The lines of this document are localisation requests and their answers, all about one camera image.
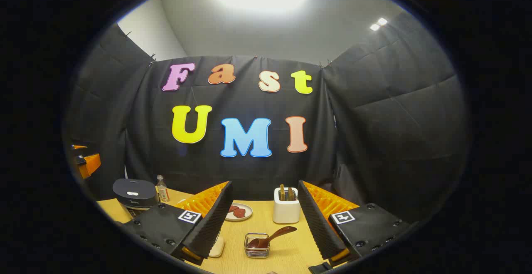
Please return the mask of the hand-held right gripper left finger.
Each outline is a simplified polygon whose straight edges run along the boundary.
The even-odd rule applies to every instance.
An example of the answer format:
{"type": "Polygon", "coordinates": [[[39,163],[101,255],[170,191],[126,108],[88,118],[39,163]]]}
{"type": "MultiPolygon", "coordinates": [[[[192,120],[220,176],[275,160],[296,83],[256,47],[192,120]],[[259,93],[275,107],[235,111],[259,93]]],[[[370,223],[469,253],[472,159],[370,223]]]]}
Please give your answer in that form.
{"type": "Polygon", "coordinates": [[[226,181],[180,202],[159,203],[124,223],[128,234],[176,259],[201,265],[214,246],[233,202],[226,181]]]}

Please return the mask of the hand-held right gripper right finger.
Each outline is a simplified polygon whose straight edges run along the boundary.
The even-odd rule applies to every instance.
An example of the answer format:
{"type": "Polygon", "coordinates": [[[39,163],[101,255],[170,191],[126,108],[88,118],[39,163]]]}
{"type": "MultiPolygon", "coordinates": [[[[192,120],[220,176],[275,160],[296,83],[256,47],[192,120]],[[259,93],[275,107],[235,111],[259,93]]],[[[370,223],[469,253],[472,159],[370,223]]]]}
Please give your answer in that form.
{"type": "Polygon", "coordinates": [[[298,190],[314,242],[331,266],[384,249],[411,228],[409,222],[377,204],[357,205],[302,180],[298,190]]]}

